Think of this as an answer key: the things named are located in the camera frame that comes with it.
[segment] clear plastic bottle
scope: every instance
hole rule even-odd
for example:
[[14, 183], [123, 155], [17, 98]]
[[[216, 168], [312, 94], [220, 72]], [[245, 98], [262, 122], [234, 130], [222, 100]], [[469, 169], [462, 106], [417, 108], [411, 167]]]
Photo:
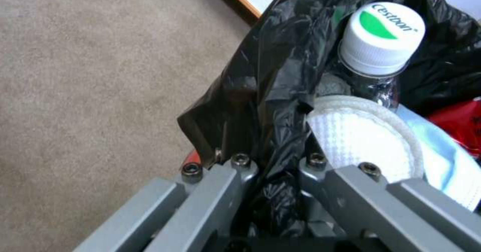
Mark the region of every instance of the clear plastic bottle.
[[338, 57], [326, 65], [318, 96], [342, 94], [397, 110], [398, 75], [424, 36], [423, 19], [400, 4], [376, 2], [349, 19]]

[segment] black garbage bag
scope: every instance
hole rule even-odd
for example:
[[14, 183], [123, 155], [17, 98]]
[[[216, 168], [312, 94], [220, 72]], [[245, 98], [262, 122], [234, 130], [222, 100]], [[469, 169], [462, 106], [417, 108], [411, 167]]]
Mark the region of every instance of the black garbage bag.
[[400, 76], [401, 103], [427, 115], [481, 96], [481, 27], [445, 0], [274, 0], [206, 94], [178, 118], [204, 165], [216, 148], [224, 161], [243, 151], [259, 164], [236, 225], [245, 234], [306, 233], [292, 170], [306, 155], [306, 114], [350, 14], [377, 1], [404, 4], [426, 24]]

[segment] white bottle cap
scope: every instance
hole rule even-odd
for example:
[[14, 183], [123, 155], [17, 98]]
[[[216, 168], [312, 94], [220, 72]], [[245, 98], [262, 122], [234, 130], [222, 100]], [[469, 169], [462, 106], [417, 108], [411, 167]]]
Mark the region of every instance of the white bottle cap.
[[349, 19], [339, 54], [354, 71], [394, 74], [416, 51], [424, 32], [424, 21], [414, 10], [390, 2], [371, 3]]

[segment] green logo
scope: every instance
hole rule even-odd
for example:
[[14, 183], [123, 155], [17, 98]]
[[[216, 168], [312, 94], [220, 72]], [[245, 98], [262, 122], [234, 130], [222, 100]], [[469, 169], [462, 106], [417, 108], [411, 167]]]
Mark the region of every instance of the green logo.
[[382, 16], [386, 17], [389, 21], [393, 22], [399, 29], [402, 29], [403, 31], [414, 31], [417, 32], [417, 29], [412, 29], [412, 27], [408, 26], [405, 22], [402, 21], [402, 19], [391, 12], [389, 10], [380, 4], [375, 4], [372, 5], [372, 8], [376, 11], [378, 11]]
[[374, 36], [387, 39], [397, 39], [395, 35], [386, 29], [386, 26], [384, 26], [378, 18], [366, 11], [361, 12], [359, 21], [361, 22], [361, 26]]

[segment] light blue cloth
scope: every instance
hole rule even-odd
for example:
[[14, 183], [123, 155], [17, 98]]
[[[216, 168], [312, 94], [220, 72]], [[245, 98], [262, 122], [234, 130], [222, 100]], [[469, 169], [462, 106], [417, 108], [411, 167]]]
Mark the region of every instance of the light blue cloth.
[[450, 135], [400, 105], [397, 115], [421, 143], [428, 183], [473, 211], [481, 199], [481, 168]]

